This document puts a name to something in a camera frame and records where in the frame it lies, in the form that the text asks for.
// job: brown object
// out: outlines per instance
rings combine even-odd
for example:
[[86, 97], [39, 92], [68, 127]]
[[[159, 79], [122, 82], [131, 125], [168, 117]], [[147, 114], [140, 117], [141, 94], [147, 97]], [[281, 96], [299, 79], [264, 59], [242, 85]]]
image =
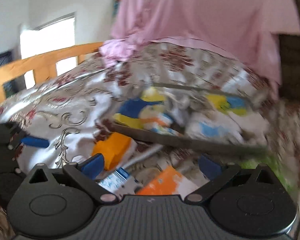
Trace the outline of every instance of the brown object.
[[40, 84], [57, 76], [56, 63], [62, 59], [78, 56], [78, 61], [84, 59], [85, 54], [97, 52], [102, 42], [75, 45], [65, 49], [39, 54], [30, 58], [16, 60], [0, 67], [0, 103], [6, 99], [3, 84], [34, 70], [35, 83]]
[[[300, 0], [295, 0], [300, 16]], [[280, 97], [300, 103], [300, 36], [280, 35]]]

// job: window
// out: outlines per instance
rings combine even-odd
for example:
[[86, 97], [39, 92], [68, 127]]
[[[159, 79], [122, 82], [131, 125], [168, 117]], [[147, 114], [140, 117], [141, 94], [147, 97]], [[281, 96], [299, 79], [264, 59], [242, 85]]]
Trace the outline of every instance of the window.
[[[20, 34], [20, 51], [22, 59], [56, 49], [71, 47], [74, 42], [74, 16], [55, 20], [38, 30], [24, 30]], [[57, 62], [57, 74], [61, 75], [76, 67], [76, 58], [68, 58]], [[24, 75], [26, 88], [35, 85], [33, 71]]]

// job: pink fabric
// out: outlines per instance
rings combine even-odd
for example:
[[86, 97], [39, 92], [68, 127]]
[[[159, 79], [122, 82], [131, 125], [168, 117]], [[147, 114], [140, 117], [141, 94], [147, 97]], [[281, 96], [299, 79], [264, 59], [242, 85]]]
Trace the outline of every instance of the pink fabric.
[[294, 0], [122, 0], [101, 53], [112, 65], [150, 41], [208, 49], [268, 78], [276, 97], [279, 33], [300, 35]]

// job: wooden rail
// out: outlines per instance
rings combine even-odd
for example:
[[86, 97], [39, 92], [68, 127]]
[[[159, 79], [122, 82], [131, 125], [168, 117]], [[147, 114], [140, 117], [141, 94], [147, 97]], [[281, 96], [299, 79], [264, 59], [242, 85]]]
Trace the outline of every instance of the wooden rail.
[[6, 99], [3, 84], [13, 80], [29, 70], [33, 70], [35, 83], [40, 84], [57, 76], [56, 63], [60, 60], [77, 57], [77, 63], [84, 61], [85, 55], [98, 51], [102, 42], [75, 45], [39, 54], [30, 58], [16, 60], [0, 67], [0, 103]]

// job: metal screw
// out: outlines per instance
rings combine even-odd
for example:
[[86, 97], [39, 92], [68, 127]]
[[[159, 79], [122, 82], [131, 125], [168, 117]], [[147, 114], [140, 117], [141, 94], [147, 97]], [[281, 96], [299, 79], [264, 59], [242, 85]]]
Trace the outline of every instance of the metal screw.
[[187, 199], [191, 202], [200, 202], [202, 201], [202, 196], [199, 194], [190, 194]]
[[103, 194], [101, 197], [100, 197], [101, 201], [103, 202], [113, 202], [117, 199], [117, 197], [113, 194]]

